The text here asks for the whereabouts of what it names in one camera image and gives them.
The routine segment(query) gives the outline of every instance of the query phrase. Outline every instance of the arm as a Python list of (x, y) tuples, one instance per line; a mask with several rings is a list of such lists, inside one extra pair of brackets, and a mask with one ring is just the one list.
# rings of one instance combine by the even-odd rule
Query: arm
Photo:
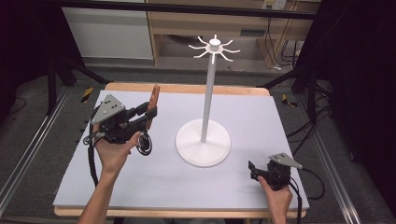
[(272, 220), (275, 224), (286, 223), (286, 214), (288, 213), (292, 198), (289, 186), (285, 186), (280, 190), (274, 191), (262, 176), (258, 176), (258, 179), (267, 196), (268, 208), (270, 210)]
[[(97, 129), (98, 125), (94, 125), (93, 131)], [(104, 139), (96, 143), (95, 147), (102, 163), (102, 173), (90, 201), (78, 219), (78, 223), (105, 223), (114, 184), (126, 162), (130, 149), (136, 146), (139, 135), (140, 132), (135, 133), (130, 141), (121, 145), (109, 144)]]

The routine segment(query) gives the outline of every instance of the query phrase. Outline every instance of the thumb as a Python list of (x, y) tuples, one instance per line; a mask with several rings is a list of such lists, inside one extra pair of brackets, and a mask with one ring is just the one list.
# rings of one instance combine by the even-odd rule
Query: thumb
[(257, 179), (259, 180), (260, 184), (262, 185), (262, 187), (266, 190), (271, 189), (271, 187), (268, 185), (267, 180), (265, 180), (264, 177), (262, 176), (257, 176)]
[(137, 145), (137, 142), (138, 142), (138, 139), (139, 139), (141, 133), (142, 132), (136, 132), (136, 133), (134, 133), (134, 135), (132, 135), (132, 137), (126, 143), (129, 148), (133, 148)]

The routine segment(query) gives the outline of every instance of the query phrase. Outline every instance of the white mug tree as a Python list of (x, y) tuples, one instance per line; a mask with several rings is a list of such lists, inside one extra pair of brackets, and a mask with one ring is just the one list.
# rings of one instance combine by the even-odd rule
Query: white mug tree
[(193, 47), (191, 45), (189, 47), (192, 49), (205, 49), (205, 52), (194, 56), (194, 58), (201, 58), (210, 53), (207, 67), (204, 118), (189, 121), (180, 128), (176, 137), (176, 147), (180, 156), (190, 164), (199, 167), (210, 167), (223, 161), (231, 149), (231, 138), (227, 130), (219, 123), (209, 119), (217, 55), (219, 54), (225, 60), (232, 62), (233, 60), (228, 59), (222, 52), (236, 53), (240, 50), (225, 49), (223, 46), (227, 46), (233, 41), (221, 44), (216, 35), (209, 40), (209, 43), (204, 42), (199, 36), (198, 39), (205, 44), (204, 47)]

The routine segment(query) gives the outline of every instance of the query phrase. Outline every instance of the camera mount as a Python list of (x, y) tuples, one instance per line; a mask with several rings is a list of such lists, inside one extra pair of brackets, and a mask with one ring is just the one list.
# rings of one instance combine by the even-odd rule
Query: camera mount
[(270, 156), (270, 162), (267, 164), (267, 171), (257, 169), (253, 162), (248, 162), (250, 178), (259, 181), (258, 176), (262, 176), (273, 190), (280, 190), (290, 183), (290, 167), (303, 169), (303, 166), (288, 156), (286, 153), (280, 153)]

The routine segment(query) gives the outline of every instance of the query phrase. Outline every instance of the round white base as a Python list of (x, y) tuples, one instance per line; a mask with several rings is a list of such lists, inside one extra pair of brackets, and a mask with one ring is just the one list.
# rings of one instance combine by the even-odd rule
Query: round white base
[(202, 119), (195, 119), (183, 125), (176, 136), (176, 148), (180, 156), (192, 165), (214, 166), (227, 157), (231, 138), (223, 126), (209, 120), (206, 141), (201, 142), (202, 123)]

